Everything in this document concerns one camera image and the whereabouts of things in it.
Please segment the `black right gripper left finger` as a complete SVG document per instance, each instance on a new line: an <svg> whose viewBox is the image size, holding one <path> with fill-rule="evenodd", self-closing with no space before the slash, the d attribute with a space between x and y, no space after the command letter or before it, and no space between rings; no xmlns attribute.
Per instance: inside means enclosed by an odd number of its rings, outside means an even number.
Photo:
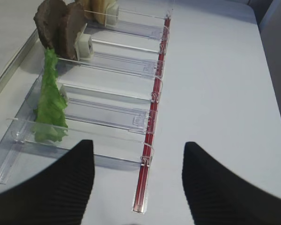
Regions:
<svg viewBox="0 0 281 225"><path fill-rule="evenodd" d="M81 140L49 167L0 193L0 225L79 225L95 177L92 140Z"/></svg>

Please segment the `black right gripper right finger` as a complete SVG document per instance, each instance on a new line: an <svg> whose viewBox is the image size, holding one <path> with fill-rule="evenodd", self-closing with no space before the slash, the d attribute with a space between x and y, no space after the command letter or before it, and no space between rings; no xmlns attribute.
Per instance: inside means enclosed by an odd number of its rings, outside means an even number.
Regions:
<svg viewBox="0 0 281 225"><path fill-rule="evenodd" d="M184 147L182 183L196 225L281 225L281 199L252 185L195 142Z"/></svg>

